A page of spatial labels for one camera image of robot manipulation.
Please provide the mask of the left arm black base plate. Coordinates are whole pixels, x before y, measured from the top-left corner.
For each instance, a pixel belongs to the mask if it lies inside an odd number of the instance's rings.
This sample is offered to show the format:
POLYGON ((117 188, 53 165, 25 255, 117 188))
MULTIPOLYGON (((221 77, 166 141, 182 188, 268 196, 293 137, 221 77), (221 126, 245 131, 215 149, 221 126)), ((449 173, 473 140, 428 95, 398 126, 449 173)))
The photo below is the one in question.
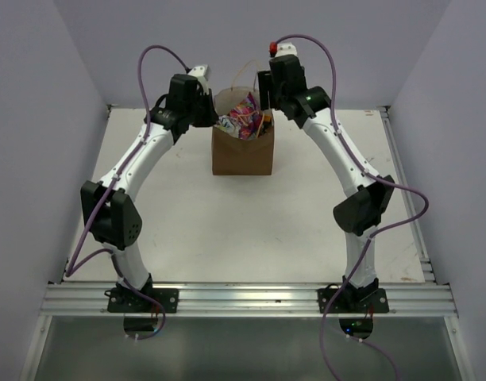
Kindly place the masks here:
POLYGON ((159 313, 175 314, 179 304, 179 290, 154 288, 142 291, 139 296, 130 289, 117 285, 104 291, 108 298, 107 311, 117 314, 159 313))

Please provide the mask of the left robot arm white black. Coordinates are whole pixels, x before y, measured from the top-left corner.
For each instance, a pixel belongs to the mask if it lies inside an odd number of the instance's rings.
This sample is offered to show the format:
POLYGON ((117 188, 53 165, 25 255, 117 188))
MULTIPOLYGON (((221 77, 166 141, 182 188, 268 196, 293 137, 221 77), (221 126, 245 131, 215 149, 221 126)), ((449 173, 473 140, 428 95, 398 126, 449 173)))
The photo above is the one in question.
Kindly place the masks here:
POLYGON ((152 306, 154 293, 137 243, 143 221, 135 201, 152 169, 190 127, 211 127, 218 120, 209 71, 199 65, 173 75, 168 92, 147 106, 144 124, 123 157, 99 181, 81 187, 83 232, 111 255, 118 282, 128 289, 125 300, 139 312, 152 306))

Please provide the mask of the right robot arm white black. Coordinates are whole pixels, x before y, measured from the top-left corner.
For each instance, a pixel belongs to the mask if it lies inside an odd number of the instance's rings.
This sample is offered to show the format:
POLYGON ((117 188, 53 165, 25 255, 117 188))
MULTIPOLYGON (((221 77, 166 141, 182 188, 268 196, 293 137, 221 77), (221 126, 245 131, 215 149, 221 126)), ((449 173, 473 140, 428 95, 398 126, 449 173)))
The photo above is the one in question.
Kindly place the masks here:
POLYGON ((293 54, 275 56, 269 70, 258 74, 260 103, 283 112, 317 145, 333 168, 345 200, 333 209, 345 233, 347 267, 340 296, 347 309, 363 310, 379 288, 371 237, 381 223, 394 180, 364 167, 363 156, 345 136, 333 102, 321 87, 308 87, 304 68, 293 54))

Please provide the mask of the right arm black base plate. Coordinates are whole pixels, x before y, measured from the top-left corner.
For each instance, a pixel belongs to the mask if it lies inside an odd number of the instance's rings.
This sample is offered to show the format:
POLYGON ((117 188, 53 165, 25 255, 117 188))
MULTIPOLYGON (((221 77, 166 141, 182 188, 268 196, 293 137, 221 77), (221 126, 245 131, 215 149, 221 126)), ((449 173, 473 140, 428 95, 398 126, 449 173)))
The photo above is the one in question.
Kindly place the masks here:
MULTIPOLYGON (((324 313, 329 301, 338 291, 338 285, 331 283, 316 290, 318 308, 324 313)), ((328 314, 386 314, 390 311, 384 288, 371 284, 355 288, 350 283, 335 298, 327 310, 328 314)))

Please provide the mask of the purple Fox's candy bag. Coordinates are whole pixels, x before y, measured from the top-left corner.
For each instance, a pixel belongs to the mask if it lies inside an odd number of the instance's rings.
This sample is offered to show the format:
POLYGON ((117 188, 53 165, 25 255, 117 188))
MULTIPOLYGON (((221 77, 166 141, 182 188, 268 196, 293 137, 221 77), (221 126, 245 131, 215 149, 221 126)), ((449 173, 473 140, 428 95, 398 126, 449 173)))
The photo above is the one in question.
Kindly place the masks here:
POLYGON ((248 92, 227 114, 218 118, 214 127, 233 138, 253 140, 264 133, 264 117, 255 97, 248 92))

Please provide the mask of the brown paper bag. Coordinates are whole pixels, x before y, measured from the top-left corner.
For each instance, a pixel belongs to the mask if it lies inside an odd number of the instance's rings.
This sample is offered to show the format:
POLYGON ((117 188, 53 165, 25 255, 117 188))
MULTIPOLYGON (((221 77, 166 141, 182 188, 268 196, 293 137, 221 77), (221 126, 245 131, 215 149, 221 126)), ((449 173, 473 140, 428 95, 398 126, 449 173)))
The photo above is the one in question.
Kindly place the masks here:
MULTIPOLYGON (((237 85, 239 77, 252 64, 257 71, 261 69, 258 61, 250 60, 235 75, 230 86, 214 96, 214 105, 218 117, 227 114, 245 98, 248 92, 253 94, 260 107, 257 79, 254 79, 249 87, 237 85)), ((240 140, 215 127, 212 128, 211 169, 213 175, 260 176, 272 173, 275 147, 274 119, 271 110, 262 111, 265 115, 265 130, 257 139, 240 140)))

